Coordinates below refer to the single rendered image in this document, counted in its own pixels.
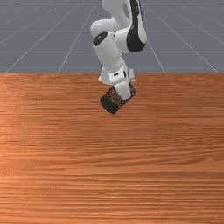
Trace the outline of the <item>dark mesh basket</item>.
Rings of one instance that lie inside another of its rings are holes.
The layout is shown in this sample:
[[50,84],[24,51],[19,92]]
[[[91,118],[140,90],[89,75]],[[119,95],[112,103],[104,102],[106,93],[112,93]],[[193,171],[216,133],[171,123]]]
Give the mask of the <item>dark mesh basket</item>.
[[116,114],[122,106],[124,106],[132,97],[137,94],[137,91],[131,84],[129,84],[129,90],[131,93],[131,97],[129,99],[123,100],[121,96],[116,92],[116,89],[114,87],[111,87],[107,91],[107,93],[100,99],[102,107],[109,113]]

